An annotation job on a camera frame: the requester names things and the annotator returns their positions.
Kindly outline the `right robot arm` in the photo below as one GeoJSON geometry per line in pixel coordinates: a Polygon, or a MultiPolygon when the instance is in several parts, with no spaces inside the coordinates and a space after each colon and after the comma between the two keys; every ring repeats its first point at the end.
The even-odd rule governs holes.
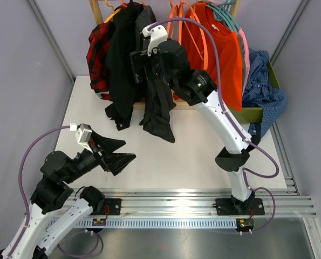
{"type": "Polygon", "coordinates": [[[204,70],[193,70],[185,47],[175,40],[160,43],[152,51],[130,53],[135,81],[158,79],[189,106],[201,113],[224,143],[215,163],[227,172],[231,184],[230,198],[217,198],[218,215],[263,215],[262,200],[245,183],[242,168],[259,137],[241,137],[242,126],[219,100],[215,82],[204,70]]]}

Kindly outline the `blue checked shirt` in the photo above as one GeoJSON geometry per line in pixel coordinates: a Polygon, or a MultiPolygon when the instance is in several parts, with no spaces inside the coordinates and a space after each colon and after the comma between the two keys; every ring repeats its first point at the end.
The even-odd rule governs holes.
{"type": "Polygon", "coordinates": [[[249,49],[250,70],[242,97],[242,106],[262,109],[261,122],[251,123],[248,129],[251,135],[260,137],[264,137],[282,115],[288,101],[286,92],[280,88],[274,88],[269,81],[268,61],[268,51],[249,49]]]}

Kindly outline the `dark grey striped shirt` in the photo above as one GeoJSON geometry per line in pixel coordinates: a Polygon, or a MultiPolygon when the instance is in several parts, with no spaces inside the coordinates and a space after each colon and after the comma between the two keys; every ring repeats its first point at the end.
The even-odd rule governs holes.
{"type": "MultiPolygon", "coordinates": [[[[135,22],[137,51],[147,48],[146,40],[141,33],[142,29],[155,22],[156,17],[151,6],[145,6],[135,22]]],[[[174,143],[175,138],[170,126],[169,114],[176,106],[175,102],[173,102],[172,92],[170,88],[162,83],[160,79],[157,79],[152,72],[147,72],[146,83],[144,118],[139,124],[143,126],[144,131],[151,135],[174,143]]]]}

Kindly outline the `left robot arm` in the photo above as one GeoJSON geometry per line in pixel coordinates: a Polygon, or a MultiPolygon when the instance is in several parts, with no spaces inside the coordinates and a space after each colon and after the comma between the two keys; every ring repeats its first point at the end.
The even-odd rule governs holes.
{"type": "Polygon", "coordinates": [[[86,216],[101,212],[108,214],[104,194],[93,186],[83,188],[75,203],[53,224],[50,221],[60,212],[73,193],[69,186],[93,169],[100,167],[114,176],[135,158],[133,153],[118,153],[124,140],[102,137],[87,124],[70,124],[58,130],[75,133],[83,150],[74,158],[62,151],[47,155],[40,171],[42,179],[27,198],[22,185],[25,160],[19,167],[18,184],[25,204],[25,218],[10,244],[0,250],[0,258],[48,258],[59,242],[86,216]]]}

